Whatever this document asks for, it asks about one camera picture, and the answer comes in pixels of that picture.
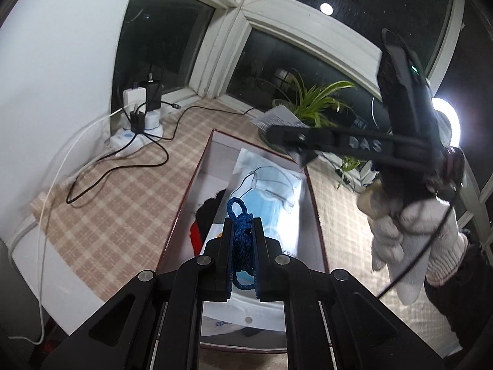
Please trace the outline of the white gloved right hand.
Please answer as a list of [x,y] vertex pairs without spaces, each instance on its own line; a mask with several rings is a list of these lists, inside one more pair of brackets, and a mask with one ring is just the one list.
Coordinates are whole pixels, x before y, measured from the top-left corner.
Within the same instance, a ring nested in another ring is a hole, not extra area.
[[457,269],[466,240],[458,232],[454,203],[435,195],[405,205],[378,174],[357,205],[373,232],[373,270],[388,271],[389,284],[380,297],[395,290],[400,301],[410,305],[426,281],[444,282]]

